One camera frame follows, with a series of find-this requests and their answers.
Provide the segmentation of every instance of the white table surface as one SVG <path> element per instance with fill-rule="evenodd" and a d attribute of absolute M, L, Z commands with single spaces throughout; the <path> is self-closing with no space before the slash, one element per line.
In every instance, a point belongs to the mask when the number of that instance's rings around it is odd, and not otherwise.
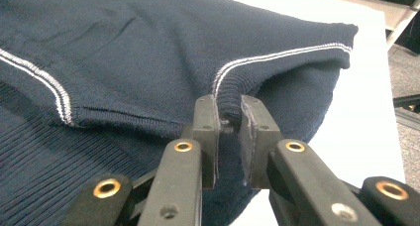
<path fill-rule="evenodd" d="M 404 182 L 383 14 L 338 0 L 235 1 L 302 20 L 359 27 L 351 67 L 341 71 L 333 103 L 309 144 L 338 178 L 357 187 L 376 175 Z M 232 225 L 277 225 L 268 190 L 262 190 Z"/>

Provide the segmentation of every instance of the sweater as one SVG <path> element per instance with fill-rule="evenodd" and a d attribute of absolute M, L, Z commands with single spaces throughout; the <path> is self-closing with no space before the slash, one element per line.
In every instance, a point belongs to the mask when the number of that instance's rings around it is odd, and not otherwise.
<path fill-rule="evenodd" d="M 205 94 L 234 130 L 249 94 L 308 142 L 358 30 L 230 0 L 0 0 L 0 24 L 0 225 L 57 225 L 91 178 L 156 168 Z M 203 225 L 257 193 L 236 132 L 218 154 Z"/>

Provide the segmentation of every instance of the gray floor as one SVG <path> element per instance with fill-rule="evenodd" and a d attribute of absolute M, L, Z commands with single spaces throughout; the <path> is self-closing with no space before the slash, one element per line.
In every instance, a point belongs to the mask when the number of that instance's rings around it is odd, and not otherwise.
<path fill-rule="evenodd" d="M 388 52 L 393 97 L 420 94 L 420 56 L 394 45 Z M 420 131 L 396 123 L 407 184 L 420 191 Z"/>

